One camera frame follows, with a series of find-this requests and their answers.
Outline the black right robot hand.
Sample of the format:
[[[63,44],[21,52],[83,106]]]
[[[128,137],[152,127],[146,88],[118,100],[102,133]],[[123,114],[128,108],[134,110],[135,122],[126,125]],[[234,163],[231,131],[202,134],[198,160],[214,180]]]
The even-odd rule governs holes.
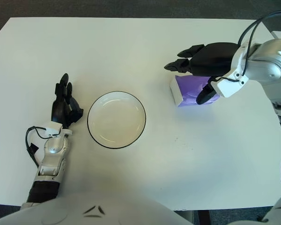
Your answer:
[[[164,68],[173,72],[189,72],[193,76],[207,77],[207,84],[196,97],[196,103],[202,105],[216,95],[211,82],[230,71],[237,49],[237,44],[229,42],[193,45],[178,53],[179,59],[168,63]]]

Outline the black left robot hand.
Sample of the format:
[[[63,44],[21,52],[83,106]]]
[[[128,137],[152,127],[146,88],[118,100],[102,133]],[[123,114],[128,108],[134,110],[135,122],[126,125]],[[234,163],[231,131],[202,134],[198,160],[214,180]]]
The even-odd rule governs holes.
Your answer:
[[[60,82],[56,83],[56,99],[52,104],[51,114],[51,121],[62,124],[64,129],[68,129],[72,123],[76,123],[84,113],[72,96],[73,87],[68,80],[69,76],[65,73]]]

